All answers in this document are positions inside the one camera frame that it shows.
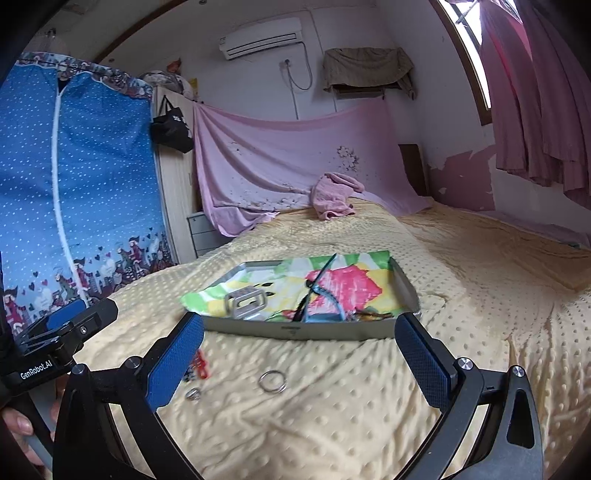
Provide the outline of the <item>person's left hand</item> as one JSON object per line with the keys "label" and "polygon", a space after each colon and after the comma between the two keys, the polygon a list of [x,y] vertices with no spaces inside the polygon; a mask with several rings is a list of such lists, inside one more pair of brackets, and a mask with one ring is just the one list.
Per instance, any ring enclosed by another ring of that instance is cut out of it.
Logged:
{"label": "person's left hand", "polygon": [[[66,374],[55,380],[53,388],[54,402],[49,410],[50,418],[53,423],[57,422],[62,397],[68,379],[69,375]],[[43,459],[31,448],[29,443],[29,438],[34,435],[31,421],[21,411],[10,407],[1,410],[1,418],[30,463],[38,467],[44,467],[45,463]]]}

